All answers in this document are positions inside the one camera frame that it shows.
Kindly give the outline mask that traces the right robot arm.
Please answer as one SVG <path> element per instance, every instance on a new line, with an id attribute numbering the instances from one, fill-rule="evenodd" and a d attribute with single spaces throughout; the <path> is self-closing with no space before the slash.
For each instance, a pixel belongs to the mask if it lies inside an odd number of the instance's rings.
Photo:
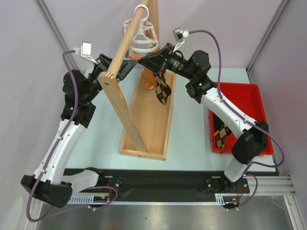
<path id="1" fill-rule="evenodd" d="M 194 51 L 186 60 L 174 45 L 168 43 L 158 52 L 140 58 L 138 63 L 153 72 L 156 97 L 161 103 L 165 104 L 172 92 L 165 80 L 165 72 L 169 70 L 188 79 L 188 95 L 224 123 L 217 133 L 218 144 L 222 144 L 226 130 L 234 134 L 237 141 L 231 149 L 233 158 L 224 171 L 221 186 L 226 192 L 237 189 L 238 180 L 268 145 L 268 124 L 244 114 L 221 93 L 220 86 L 207 75 L 211 65 L 208 53 L 202 50 Z"/>

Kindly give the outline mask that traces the orange clothes peg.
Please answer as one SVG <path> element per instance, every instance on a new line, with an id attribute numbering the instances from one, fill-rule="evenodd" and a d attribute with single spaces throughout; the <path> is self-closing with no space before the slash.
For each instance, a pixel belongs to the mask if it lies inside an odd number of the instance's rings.
<path id="1" fill-rule="evenodd" d="M 132 54 L 133 54 L 133 56 L 129 56 L 129 58 L 131 60 L 140 60 L 141 59 L 140 55 L 137 52 L 133 51 Z"/>

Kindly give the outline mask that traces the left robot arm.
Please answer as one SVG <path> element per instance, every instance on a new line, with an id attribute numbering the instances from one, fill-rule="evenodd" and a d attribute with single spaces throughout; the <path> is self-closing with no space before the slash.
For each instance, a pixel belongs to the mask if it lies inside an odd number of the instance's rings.
<path id="1" fill-rule="evenodd" d="M 62 54 L 68 72 L 63 77 L 65 105 L 57 134 L 33 174 L 24 175 L 21 179 L 22 187 L 29 193 L 27 210 L 30 209 L 33 199 L 62 208 L 72 194 L 88 188 L 100 192 L 106 185 L 103 171 L 93 167 L 72 176 L 64 175 L 75 145 L 93 118 L 96 106 L 92 101 L 103 89 L 98 82 L 98 76 L 108 69 L 112 61 L 100 54 L 94 60 L 93 71 L 86 77 L 79 70 L 70 68 L 66 56 L 72 53 L 75 51 L 69 50 Z"/>

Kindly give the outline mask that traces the brown argyle sock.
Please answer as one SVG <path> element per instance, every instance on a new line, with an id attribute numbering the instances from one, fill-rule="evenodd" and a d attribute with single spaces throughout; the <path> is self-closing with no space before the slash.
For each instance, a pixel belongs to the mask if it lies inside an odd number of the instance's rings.
<path id="1" fill-rule="evenodd" d="M 158 75 L 154 73 L 153 75 L 156 80 L 156 87 L 155 87 L 156 97 L 163 105 L 165 105 L 167 103 L 169 96 L 172 93 L 172 90 L 170 86 L 167 84 L 164 74 Z"/>

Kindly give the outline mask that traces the white round clip hanger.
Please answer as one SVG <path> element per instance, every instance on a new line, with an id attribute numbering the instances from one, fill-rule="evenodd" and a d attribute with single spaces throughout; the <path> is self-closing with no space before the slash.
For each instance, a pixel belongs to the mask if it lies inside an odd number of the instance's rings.
<path id="1" fill-rule="evenodd" d="M 137 52 L 141 56 L 141 54 L 154 54 L 159 49 L 159 41 L 154 29 L 154 25 L 148 21 L 150 15 L 148 7 L 144 4 L 139 4 L 135 7 L 134 11 L 139 8 L 145 9 L 147 15 L 140 20 L 136 29 L 136 33 L 132 38 L 131 44 L 125 54 L 125 58 L 128 59 L 130 59 L 129 56 L 133 56 L 133 51 Z"/>

